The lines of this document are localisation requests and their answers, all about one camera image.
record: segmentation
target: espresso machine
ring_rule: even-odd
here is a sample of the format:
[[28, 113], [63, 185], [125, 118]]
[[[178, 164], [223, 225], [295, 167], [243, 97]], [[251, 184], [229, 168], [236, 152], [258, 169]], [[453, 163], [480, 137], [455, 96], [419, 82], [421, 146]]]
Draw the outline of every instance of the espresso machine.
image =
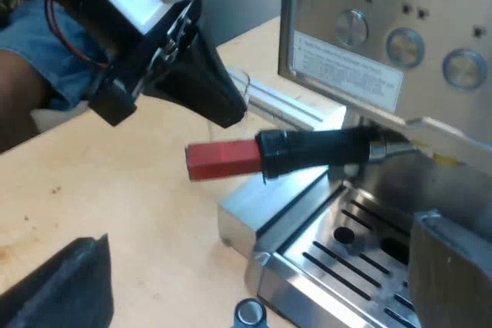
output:
[[492, 324], [491, 45], [492, 0], [282, 0], [279, 74], [347, 107], [324, 129], [418, 150], [223, 200], [253, 294], [301, 327]]

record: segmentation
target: person's leg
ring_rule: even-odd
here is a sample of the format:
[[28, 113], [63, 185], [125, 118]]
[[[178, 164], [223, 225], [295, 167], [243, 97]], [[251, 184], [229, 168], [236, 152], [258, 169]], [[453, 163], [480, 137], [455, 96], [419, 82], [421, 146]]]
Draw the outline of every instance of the person's leg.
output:
[[22, 57], [0, 50], [0, 153], [38, 132], [30, 112], [48, 95], [45, 79]]
[[[89, 58], [105, 59], [100, 49], [59, 5], [60, 29]], [[95, 91], [98, 69], [74, 56], [50, 31], [44, 0], [30, 0], [13, 11], [0, 31], [0, 152], [36, 134], [30, 112], [45, 107], [68, 110]]]

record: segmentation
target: red wire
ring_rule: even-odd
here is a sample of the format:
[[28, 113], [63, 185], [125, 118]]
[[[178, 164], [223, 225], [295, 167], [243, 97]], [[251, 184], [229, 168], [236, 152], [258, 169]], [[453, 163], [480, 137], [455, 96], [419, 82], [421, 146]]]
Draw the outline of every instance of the red wire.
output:
[[106, 63], [100, 63], [90, 59], [83, 51], [80, 51], [76, 46], [74, 46], [66, 37], [63, 35], [60, 26], [56, 20], [55, 16], [55, 5], [53, 0], [45, 0], [45, 14], [46, 21], [48, 22], [49, 28], [52, 30], [53, 34], [61, 41], [61, 43], [75, 56], [79, 57], [82, 61], [90, 63], [92, 65], [97, 65], [99, 68], [105, 69], [108, 67]]

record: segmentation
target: black tube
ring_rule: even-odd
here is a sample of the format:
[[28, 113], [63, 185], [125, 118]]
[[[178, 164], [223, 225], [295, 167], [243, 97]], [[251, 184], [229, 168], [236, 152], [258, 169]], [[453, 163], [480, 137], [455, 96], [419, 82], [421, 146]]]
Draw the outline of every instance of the black tube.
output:
[[262, 131], [256, 136], [263, 175], [276, 178], [298, 169], [318, 165], [366, 163], [370, 143], [380, 137], [375, 128], [339, 131]]

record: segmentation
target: wooden table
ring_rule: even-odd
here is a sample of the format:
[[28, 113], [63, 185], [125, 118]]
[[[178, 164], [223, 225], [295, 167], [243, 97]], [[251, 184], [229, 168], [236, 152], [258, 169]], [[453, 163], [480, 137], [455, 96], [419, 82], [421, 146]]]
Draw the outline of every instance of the wooden table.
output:
[[[323, 98], [277, 76], [278, 27], [274, 19], [221, 46], [225, 64], [323, 108]], [[229, 327], [248, 296], [246, 260], [219, 240], [217, 204], [246, 178], [190, 183], [184, 148], [269, 127], [249, 114], [223, 130], [140, 98], [117, 128], [88, 111], [2, 155], [0, 292], [75, 238], [108, 233], [112, 326]], [[291, 326], [273, 313], [269, 322]]]

